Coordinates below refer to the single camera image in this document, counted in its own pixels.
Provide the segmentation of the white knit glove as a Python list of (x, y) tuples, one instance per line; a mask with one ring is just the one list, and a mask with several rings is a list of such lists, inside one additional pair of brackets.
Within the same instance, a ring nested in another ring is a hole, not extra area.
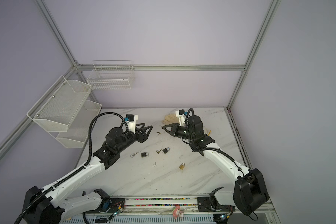
[(205, 134), (207, 134), (208, 136), (211, 135), (211, 133), (212, 133), (211, 129), (209, 129), (209, 128), (207, 128), (207, 127), (204, 127), (203, 129), (204, 129), (204, 133), (205, 133)]

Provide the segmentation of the pink toy figure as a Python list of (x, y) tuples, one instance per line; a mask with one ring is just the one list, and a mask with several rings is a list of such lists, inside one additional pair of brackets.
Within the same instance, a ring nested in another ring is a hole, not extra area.
[(180, 205), (177, 205), (174, 208), (172, 215), (173, 215), (174, 219), (178, 219), (178, 218), (182, 219), (183, 218), (184, 211), (181, 210), (181, 206)]

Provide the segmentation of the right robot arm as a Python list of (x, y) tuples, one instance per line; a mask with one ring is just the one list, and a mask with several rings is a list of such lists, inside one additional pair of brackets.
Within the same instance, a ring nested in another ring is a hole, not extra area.
[(269, 194), (263, 174), (258, 169), (250, 169), (240, 164), (224, 152), (216, 141), (205, 133), (199, 116), (184, 115), (179, 123), (163, 126), (169, 135), (182, 139), (193, 152), (212, 161), (227, 175), (231, 187), (218, 187), (210, 193), (210, 204), (217, 211), (223, 206), (234, 206), (246, 216), (252, 215), (269, 200)]

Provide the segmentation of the white mesh two-tier shelf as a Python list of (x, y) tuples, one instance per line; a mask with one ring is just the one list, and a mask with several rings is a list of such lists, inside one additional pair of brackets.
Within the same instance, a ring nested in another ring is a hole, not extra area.
[(65, 148), (82, 148), (102, 105), (89, 99), (92, 86), (61, 76), (27, 116)]

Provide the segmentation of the aluminium front rail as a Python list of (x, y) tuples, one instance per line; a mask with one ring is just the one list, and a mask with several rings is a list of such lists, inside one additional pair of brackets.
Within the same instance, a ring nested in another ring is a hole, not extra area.
[[(189, 214), (223, 214), (228, 212), (199, 212), (197, 198), (208, 197), (198, 196), (153, 196), (153, 197), (126, 197), (123, 206), (123, 214), (129, 215), (171, 215), (177, 205), (181, 206), (184, 215)], [(235, 206), (234, 214), (242, 212)]]

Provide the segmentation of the black padlock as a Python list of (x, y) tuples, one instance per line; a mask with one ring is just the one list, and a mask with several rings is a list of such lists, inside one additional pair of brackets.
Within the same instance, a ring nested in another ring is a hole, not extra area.
[(164, 154), (166, 154), (166, 153), (168, 153), (170, 151), (170, 148), (167, 147), (167, 148), (163, 149), (162, 151), (163, 151)]
[(143, 152), (141, 153), (141, 158), (146, 158), (149, 156), (149, 153), (148, 152)]

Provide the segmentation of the brass padlock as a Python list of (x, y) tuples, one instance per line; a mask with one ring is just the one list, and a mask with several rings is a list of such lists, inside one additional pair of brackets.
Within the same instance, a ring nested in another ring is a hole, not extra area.
[(182, 163), (182, 164), (179, 166), (179, 169), (180, 169), (180, 170), (183, 170), (184, 167), (185, 167), (185, 163)]

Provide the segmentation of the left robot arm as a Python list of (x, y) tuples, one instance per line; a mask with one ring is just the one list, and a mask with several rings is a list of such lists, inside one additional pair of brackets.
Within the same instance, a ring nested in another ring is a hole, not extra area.
[(23, 219), (28, 224), (58, 224), (87, 211), (108, 211), (111, 198), (102, 189), (95, 189), (90, 194), (74, 199), (68, 199), (68, 196), (85, 182), (111, 167), (120, 158), (121, 152), (133, 143), (145, 142), (152, 128), (144, 123), (138, 124), (135, 132), (124, 132), (120, 127), (112, 128), (102, 147), (92, 154), (88, 164), (83, 164), (52, 184), (29, 189), (16, 223)]

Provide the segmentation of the right black padlock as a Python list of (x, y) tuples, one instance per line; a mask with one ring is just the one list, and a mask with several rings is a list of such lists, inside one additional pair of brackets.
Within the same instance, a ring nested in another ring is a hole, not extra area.
[(162, 151), (163, 151), (164, 154), (166, 154), (166, 153), (168, 153), (170, 151), (170, 148), (167, 147), (167, 148), (163, 149)]

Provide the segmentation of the cream leather glove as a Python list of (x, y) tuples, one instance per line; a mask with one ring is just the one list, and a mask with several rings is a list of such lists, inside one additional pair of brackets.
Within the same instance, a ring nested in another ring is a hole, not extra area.
[(173, 124), (173, 123), (179, 123), (179, 119), (177, 118), (177, 116), (173, 113), (170, 113), (170, 114), (167, 114), (162, 123), (164, 125), (170, 125), (170, 124)]

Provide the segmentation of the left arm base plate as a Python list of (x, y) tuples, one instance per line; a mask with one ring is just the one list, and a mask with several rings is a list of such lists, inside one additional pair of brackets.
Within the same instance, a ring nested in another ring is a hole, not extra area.
[(102, 202), (99, 208), (100, 213), (115, 213), (119, 207), (125, 205), (125, 199), (123, 198), (111, 198)]

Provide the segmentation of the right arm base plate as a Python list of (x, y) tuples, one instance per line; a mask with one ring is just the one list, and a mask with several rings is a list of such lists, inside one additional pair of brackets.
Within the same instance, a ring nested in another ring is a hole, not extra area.
[(199, 212), (235, 212), (235, 206), (220, 205), (213, 197), (197, 198)]

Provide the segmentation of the left black padlock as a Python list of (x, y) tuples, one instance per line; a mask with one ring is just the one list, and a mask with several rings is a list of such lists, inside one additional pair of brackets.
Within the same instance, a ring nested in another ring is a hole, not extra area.
[(148, 152), (143, 152), (141, 153), (141, 158), (146, 158), (149, 156), (149, 153)]

